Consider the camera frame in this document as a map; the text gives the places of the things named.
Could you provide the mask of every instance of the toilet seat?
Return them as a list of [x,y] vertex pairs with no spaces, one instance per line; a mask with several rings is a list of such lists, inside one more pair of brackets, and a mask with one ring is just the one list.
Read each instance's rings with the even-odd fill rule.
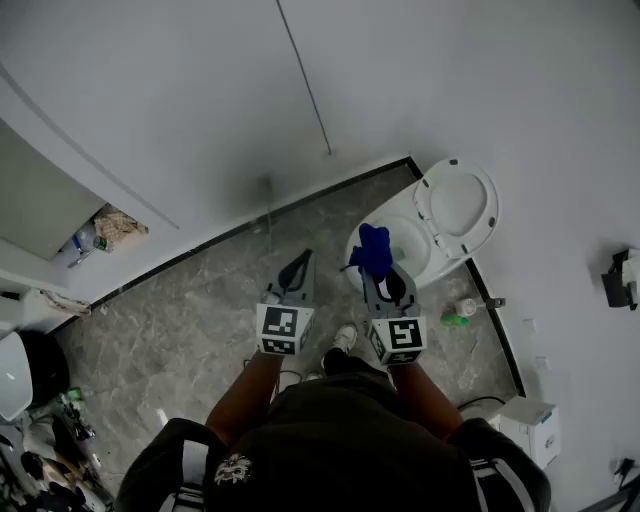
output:
[[442,160],[418,182],[413,203],[423,225],[450,259],[471,255],[493,234],[498,194],[480,167]]

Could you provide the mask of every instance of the gray tile floor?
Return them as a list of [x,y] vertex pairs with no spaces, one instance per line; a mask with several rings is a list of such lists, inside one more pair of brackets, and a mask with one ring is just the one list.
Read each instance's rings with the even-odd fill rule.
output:
[[[256,225],[57,334],[72,384],[85,394],[102,476],[112,491],[160,430],[159,410],[169,418],[204,421],[254,351],[255,304],[271,272],[305,248],[317,254],[317,320],[303,354],[288,358],[284,367],[318,371],[338,327],[351,321],[362,327],[365,305],[339,272],[347,239],[365,215],[413,181],[409,169],[400,167],[309,202],[274,220],[271,252],[266,226]],[[420,364],[454,403],[516,394],[486,312],[464,327],[439,323],[452,302],[477,295],[464,266],[419,293],[429,325],[429,348]],[[375,361],[362,337],[354,354]]]

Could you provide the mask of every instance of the cable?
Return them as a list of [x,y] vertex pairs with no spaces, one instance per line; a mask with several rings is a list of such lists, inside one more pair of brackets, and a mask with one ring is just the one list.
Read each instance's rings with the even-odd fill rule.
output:
[[287,17],[284,14],[284,10],[282,9],[282,4],[280,0],[276,0],[276,4],[278,4],[278,10],[280,11],[280,17],[282,18],[282,22],[284,23],[284,28],[287,30],[287,34],[289,35],[289,41],[291,41],[291,46],[293,46],[293,51],[296,54],[296,58],[298,59],[298,64],[300,65],[300,71],[302,71],[302,77],[304,78],[304,83],[307,85],[307,91],[309,92],[309,97],[311,98],[311,103],[313,104],[313,110],[316,112],[316,117],[318,118],[318,123],[320,123],[320,129],[322,130],[322,136],[324,137],[324,141],[327,144],[327,151],[329,155],[331,155],[331,144],[329,144],[329,138],[327,137],[327,131],[324,128],[324,123],[322,122],[322,118],[320,117],[320,110],[318,110],[318,105],[316,104],[316,99],[313,96],[313,92],[311,91],[311,84],[309,83],[309,78],[307,77],[307,72],[304,69],[304,65],[302,64],[302,57],[300,57],[300,52],[298,51],[298,46],[296,45],[295,40],[293,39],[293,34],[291,33],[291,29],[289,28],[289,22],[287,21]]
[[469,400],[468,402],[465,402],[462,405],[458,406],[458,410],[464,411],[466,408],[470,407],[476,402],[479,402],[480,400],[495,400],[496,402],[500,402],[502,405],[506,403],[502,398],[498,398],[497,396],[480,396],[478,398],[474,398],[473,400]]

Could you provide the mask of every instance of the cleaning bottle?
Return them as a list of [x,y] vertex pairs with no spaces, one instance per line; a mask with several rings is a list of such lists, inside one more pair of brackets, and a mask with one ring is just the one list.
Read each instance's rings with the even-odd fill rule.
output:
[[446,315],[440,318],[440,323],[442,325],[467,325],[469,319],[458,315]]

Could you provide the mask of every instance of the toilet paper holder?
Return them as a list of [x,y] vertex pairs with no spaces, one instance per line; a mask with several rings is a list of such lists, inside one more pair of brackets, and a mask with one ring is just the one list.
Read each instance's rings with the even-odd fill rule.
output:
[[613,263],[602,283],[607,294],[609,307],[629,306],[631,311],[638,307],[638,281],[640,280],[640,251],[627,249],[612,256]]

